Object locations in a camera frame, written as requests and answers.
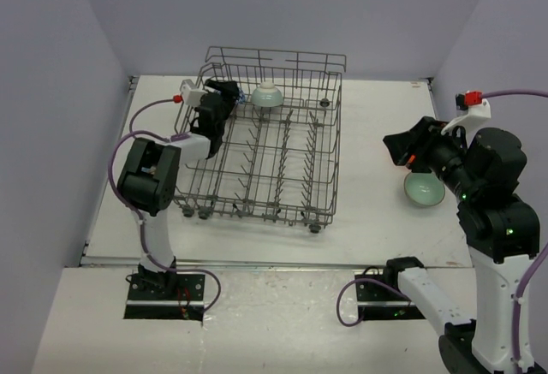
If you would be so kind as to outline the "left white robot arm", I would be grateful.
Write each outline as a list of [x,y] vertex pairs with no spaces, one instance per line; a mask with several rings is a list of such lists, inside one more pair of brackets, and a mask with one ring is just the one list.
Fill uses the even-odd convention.
[[[128,134],[119,141],[133,143],[117,181],[113,176],[113,157],[108,168],[113,193],[134,213],[138,225],[138,271],[149,278],[147,288],[161,300],[172,297],[178,288],[178,279],[172,274],[176,272],[176,256],[170,244],[167,209],[175,197],[179,168],[218,153],[226,122],[241,98],[241,90],[232,80],[208,79],[204,86],[199,89],[191,80],[184,80],[179,94],[137,110],[129,120]],[[139,114],[169,103],[185,104],[196,112],[187,132],[163,137],[134,128]]]

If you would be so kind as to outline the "mint green flower bowl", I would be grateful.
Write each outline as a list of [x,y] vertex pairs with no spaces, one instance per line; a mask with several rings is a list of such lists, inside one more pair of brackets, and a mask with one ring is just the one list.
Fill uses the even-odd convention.
[[444,184],[432,173],[408,173],[403,189],[407,198],[419,207],[439,205],[445,197]]

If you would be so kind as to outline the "pale blue dotted bowl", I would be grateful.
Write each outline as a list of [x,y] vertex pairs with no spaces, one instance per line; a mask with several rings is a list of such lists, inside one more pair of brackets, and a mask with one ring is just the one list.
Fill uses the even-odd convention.
[[251,103],[261,108],[274,108],[283,104],[283,95],[273,81],[266,80],[253,90]]

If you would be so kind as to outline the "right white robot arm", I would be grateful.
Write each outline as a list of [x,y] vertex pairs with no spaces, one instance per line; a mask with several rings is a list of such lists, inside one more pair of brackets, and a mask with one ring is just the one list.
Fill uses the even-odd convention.
[[384,136],[392,162],[434,174],[456,197],[476,278],[476,314],[461,314],[413,257],[387,262],[384,293],[411,300],[438,335],[451,373],[540,373],[528,334],[528,284],[547,250],[535,210],[517,194],[527,164],[521,141],[500,128],[472,140],[446,122],[421,118],[408,131]]

